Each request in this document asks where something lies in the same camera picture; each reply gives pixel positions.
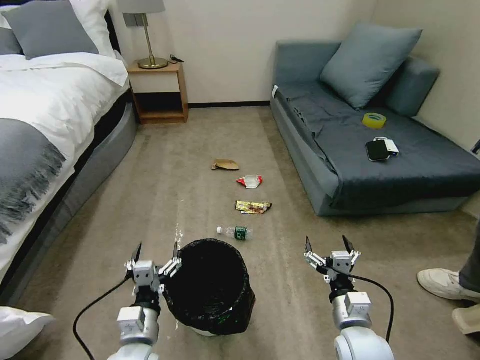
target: sofa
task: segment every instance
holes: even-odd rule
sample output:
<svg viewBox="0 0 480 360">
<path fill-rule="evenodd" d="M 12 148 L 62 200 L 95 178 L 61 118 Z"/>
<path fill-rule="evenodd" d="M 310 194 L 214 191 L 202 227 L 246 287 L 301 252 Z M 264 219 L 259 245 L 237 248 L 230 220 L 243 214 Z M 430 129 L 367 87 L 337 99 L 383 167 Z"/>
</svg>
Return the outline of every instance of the sofa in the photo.
<svg viewBox="0 0 480 360">
<path fill-rule="evenodd" d="M 318 216 L 445 212 L 480 189 L 480 161 L 413 119 L 439 70 L 409 57 L 363 109 L 321 83 L 340 42 L 278 41 L 270 108 Z M 364 115 L 386 116 L 382 129 Z M 371 162 L 365 144 L 395 141 L 398 157 Z"/>
</svg>

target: snack wrapper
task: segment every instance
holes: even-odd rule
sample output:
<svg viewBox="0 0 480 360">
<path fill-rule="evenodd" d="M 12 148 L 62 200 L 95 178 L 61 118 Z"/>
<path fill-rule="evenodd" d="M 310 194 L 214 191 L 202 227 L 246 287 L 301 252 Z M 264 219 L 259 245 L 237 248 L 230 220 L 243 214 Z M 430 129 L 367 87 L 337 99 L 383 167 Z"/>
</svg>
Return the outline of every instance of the snack wrapper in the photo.
<svg viewBox="0 0 480 360">
<path fill-rule="evenodd" d="M 237 183 L 245 185 L 247 189 L 256 189 L 263 181 L 260 175 L 247 175 L 236 180 Z"/>
<path fill-rule="evenodd" d="M 271 202 L 251 202 L 239 201 L 235 203 L 235 208 L 242 214 L 263 214 L 272 207 Z"/>
</svg>

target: white pillow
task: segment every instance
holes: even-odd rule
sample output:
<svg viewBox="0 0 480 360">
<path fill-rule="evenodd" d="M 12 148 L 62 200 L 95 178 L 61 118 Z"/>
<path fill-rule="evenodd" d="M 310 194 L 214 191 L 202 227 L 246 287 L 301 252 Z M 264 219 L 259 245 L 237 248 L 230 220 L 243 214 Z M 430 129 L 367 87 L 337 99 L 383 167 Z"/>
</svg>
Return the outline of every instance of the white pillow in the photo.
<svg viewBox="0 0 480 360">
<path fill-rule="evenodd" d="M 70 2 L 76 17 L 95 44 L 98 53 L 116 59 L 105 21 L 110 0 L 70 0 Z"/>
<path fill-rule="evenodd" d="M 17 354 L 53 320 L 52 315 L 40 312 L 0 307 L 0 360 Z"/>
</svg>

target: wall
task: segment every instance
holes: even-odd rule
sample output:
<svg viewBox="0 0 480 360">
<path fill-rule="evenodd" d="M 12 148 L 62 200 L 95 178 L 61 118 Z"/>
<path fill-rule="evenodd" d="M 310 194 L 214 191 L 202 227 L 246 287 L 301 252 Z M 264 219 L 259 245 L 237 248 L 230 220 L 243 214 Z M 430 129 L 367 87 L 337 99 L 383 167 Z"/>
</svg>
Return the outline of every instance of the wall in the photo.
<svg viewBox="0 0 480 360">
<path fill-rule="evenodd" d="M 185 60 L 190 103 L 266 101 L 276 40 L 342 39 L 376 1 L 164 0 L 149 33 L 154 54 Z M 115 0 L 111 15 L 125 59 L 147 57 L 143 28 L 127 28 Z"/>
<path fill-rule="evenodd" d="M 413 54 L 441 70 L 419 117 L 470 150 L 480 138 L 478 0 L 378 0 L 372 21 L 423 29 Z M 480 214 L 480 194 L 464 210 Z"/>
</svg>

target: blanket fringe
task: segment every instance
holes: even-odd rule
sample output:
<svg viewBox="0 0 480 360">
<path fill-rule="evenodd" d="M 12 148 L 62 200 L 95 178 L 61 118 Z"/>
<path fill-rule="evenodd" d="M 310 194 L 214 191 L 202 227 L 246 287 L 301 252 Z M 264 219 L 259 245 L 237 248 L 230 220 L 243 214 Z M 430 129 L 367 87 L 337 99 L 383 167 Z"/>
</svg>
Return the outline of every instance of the blanket fringe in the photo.
<svg viewBox="0 0 480 360">
<path fill-rule="evenodd" d="M 24 221 L 62 170 L 65 157 L 51 143 L 44 148 L 35 170 L 19 178 L 10 191 L 0 193 L 0 244 L 6 244 L 12 228 Z"/>
</svg>

